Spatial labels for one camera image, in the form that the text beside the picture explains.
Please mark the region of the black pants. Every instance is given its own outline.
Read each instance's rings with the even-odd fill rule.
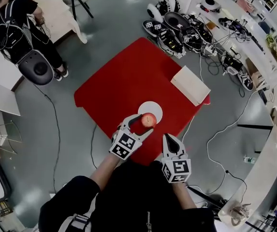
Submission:
[[[37,38],[32,36],[33,48],[41,52],[47,61],[51,64],[53,69],[57,69],[62,65],[62,58],[56,50],[53,42],[50,39],[39,41]]]

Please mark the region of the white plate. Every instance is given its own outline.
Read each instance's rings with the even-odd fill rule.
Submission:
[[[163,112],[162,108],[158,103],[155,103],[154,101],[147,101],[144,102],[138,109],[139,114],[145,114],[145,113],[151,113],[155,115],[157,119],[157,124],[161,121]]]

